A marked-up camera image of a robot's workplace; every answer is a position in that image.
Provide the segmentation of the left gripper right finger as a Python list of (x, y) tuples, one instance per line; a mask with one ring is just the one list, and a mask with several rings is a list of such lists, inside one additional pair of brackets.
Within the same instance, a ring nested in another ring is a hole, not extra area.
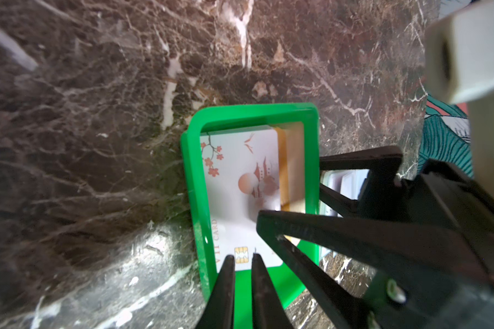
[(293, 329), (262, 256), (256, 253), (254, 253), (252, 259), (251, 285), (253, 327)]

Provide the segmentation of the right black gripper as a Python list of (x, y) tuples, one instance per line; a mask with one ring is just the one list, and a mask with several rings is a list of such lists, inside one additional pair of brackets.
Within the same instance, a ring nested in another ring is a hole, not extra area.
[[(402, 189), (402, 161), (394, 145), (319, 160), (322, 171), (369, 171), (359, 200), (321, 184), (320, 201), (343, 217), (384, 221), (261, 211), (259, 236), (337, 328), (494, 328), (494, 199), (437, 160)], [(352, 296), (290, 237), (375, 268), (368, 291)]]

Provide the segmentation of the green plastic card tray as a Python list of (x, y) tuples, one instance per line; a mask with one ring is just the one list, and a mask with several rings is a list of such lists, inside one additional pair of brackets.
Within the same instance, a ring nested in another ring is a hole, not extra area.
[[(218, 271), (211, 262), (215, 261), (214, 243), (211, 242), (211, 220), (209, 200), (204, 181), (200, 135), (228, 129), (254, 126), (282, 126), (287, 123), (302, 123), (305, 133), (305, 212), (318, 215), (319, 192), (319, 113), (312, 103), (251, 104), (214, 106), (199, 110), (192, 118), (188, 129), (181, 136), (181, 151), (187, 192), (191, 208), (192, 223), (198, 256), (201, 289), (204, 300), (209, 301), (218, 279)], [(234, 328), (252, 327), (251, 270), (235, 275)], [(284, 308), (288, 307), (305, 290), (305, 285), (284, 263), (268, 269), (269, 276)]]

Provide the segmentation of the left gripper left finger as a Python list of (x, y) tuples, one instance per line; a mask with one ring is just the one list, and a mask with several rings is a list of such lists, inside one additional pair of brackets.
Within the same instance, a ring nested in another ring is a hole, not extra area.
[(235, 258), (226, 256), (205, 310), (195, 329), (234, 326)]

